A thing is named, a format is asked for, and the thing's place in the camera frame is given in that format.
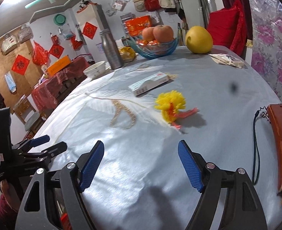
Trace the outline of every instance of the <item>red plastic bag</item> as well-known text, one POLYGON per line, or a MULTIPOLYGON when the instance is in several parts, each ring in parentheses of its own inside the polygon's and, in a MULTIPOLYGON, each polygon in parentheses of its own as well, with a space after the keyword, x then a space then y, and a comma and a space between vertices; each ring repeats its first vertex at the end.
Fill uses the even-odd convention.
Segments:
POLYGON ((32 61, 38 66, 46 65, 48 62, 49 53, 40 44, 34 42, 34 51, 32 61))
POLYGON ((76 50, 83 45, 83 41, 76 41, 76 35, 71 38, 73 49, 76 50))

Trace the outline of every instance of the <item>floral curtain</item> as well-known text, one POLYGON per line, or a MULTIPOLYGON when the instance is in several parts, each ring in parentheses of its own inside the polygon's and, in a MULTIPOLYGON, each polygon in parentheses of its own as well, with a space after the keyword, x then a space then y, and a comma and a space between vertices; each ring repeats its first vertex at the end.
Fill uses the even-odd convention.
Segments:
POLYGON ((252 67, 282 101, 282 4, 249 0, 253 23, 252 67))

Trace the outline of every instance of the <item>fruit bowl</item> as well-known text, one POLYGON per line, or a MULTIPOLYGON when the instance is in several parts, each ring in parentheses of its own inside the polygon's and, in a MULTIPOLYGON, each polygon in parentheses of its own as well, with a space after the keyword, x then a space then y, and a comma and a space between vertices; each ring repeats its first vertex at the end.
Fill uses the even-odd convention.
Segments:
POLYGON ((152 46, 141 46, 136 43, 134 38, 130 37, 130 39, 127 40, 127 43, 135 52, 140 54, 142 57, 152 60, 172 54, 177 47, 178 40, 177 38, 175 38, 168 43, 159 43, 152 46))

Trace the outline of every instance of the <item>human hand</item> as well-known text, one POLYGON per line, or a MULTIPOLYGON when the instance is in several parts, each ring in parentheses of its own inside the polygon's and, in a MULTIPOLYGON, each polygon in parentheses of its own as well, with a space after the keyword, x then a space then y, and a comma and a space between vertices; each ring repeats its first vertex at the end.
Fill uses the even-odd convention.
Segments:
POLYGON ((9 184, 7 180, 0 182, 1 191, 7 201, 8 205, 16 212, 18 212, 21 205, 21 201, 13 187, 12 184, 9 184))

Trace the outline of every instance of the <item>blue gripper pad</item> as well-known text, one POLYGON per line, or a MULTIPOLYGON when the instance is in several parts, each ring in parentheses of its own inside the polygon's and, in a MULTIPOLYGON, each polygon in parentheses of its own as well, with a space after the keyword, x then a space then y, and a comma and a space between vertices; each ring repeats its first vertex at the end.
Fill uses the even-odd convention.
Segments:
POLYGON ((81 171, 81 180, 79 183, 79 189, 81 193, 84 192, 85 189, 90 187, 98 166, 100 165, 100 162, 103 158, 104 152, 105 146, 102 142, 100 142, 96 150, 93 152, 93 154, 90 156, 85 166, 83 167, 81 171))
POLYGON ((178 155, 184 169, 186 170, 192 187, 196 188, 197 191, 201 193, 204 187, 202 182, 202 173, 189 153, 188 146, 186 146, 186 143, 183 140, 181 140, 178 144, 178 155))
POLYGON ((39 145, 48 143, 49 141, 50 141, 50 137, 48 135, 41 136, 41 137, 38 137, 36 139, 32 139, 30 146, 31 147, 37 147, 39 145))

